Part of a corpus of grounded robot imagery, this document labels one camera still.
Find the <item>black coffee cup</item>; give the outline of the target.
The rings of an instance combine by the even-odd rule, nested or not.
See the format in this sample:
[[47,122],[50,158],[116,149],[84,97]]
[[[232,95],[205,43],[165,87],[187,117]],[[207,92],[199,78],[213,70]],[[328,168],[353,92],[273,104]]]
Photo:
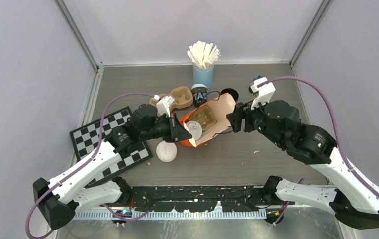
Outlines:
[[207,101],[207,87],[204,84],[194,84],[191,88],[193,105],[195,108]]
[[221,95],[223,94],[230,94],[235,102],[238,102],[239,99],[239,93],[233,89],[233,88],[225,88],[220,92]]

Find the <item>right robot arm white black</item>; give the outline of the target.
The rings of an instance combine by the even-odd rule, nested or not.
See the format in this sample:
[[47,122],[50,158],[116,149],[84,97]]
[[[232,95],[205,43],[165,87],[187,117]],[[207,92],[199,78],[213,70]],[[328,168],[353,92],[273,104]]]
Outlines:
[[265,202],[299,202],[329,212],[355,229],[379,228],[379,186],[342,158],[336,140],[326,130],[302,123],[298,108],[283,100],[256,108],[251,103],[237,103],[226,117],[234,132],[259,132],[334,185],[319,188],[270,176],[262,191]]

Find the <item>single brown cup carrier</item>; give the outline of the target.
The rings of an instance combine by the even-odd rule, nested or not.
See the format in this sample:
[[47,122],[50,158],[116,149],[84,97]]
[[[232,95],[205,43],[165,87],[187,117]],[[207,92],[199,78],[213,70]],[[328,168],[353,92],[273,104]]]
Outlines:
[[187,121],[191,120],[200,123],[203,132],[211,129],[217,123],[217,118],[208,105],[203,105],[193,111]]

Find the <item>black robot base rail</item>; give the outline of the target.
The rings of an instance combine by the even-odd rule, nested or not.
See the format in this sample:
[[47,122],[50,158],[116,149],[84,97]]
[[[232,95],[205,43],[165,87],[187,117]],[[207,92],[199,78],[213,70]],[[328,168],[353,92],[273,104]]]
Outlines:
[[109,206],[133,206],[140,212],[212,212],[221,206],[224,212],[253,212],[283,202],[260,186],[134,186],[127,202]]

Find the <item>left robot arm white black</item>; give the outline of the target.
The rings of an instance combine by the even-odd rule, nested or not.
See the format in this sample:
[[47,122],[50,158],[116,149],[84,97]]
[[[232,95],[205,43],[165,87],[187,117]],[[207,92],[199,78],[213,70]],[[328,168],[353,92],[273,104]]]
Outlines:
[[116,202],[126,206],[131,200],[130,187],[123,179],[111,179],[98,186],[87,185],[99,173],[124,162],[142,142],[161,138],[175,143],[192,138],[188,128],[169,110],[158,114],[153,105],[143,104],[127,117],[127,121],[109,129],[96,148],[68,170],[50,180],[37,179],[32,184],[35,207],[57,230],[68,224],[76,213]]

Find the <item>white plastic cup lid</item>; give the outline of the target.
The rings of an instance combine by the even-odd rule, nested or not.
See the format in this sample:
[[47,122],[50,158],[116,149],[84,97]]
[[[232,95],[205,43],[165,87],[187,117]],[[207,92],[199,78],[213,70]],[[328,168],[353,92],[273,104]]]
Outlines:
[[186,122],[186,126],[189,132],[192,134],[194,140],[199,140],[202,136],[202,127],[201,124],[196,121],[188,121]]

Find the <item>orange paper takeout bag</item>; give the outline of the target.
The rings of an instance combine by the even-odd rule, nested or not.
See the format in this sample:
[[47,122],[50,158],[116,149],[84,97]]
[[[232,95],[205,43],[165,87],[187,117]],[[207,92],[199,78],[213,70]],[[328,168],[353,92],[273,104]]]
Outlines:
[[233,96],[230,93],[224,93],[180,117],[179,122],[183,125],[190,121],[199,123],[201,135],[199,139],[187,139],[180,141],[179,144],[186,147],[199,147],[225,132],[230,127],[226,115],[233,112],[235,104]]

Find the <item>stack of white lids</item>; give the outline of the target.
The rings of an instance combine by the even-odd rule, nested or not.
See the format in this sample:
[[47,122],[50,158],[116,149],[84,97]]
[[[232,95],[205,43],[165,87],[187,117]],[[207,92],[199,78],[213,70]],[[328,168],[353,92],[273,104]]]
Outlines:
[[177,156],[177,147],[174,143],[162,141],[156,147],[156,155],[162,162],[171,162]]

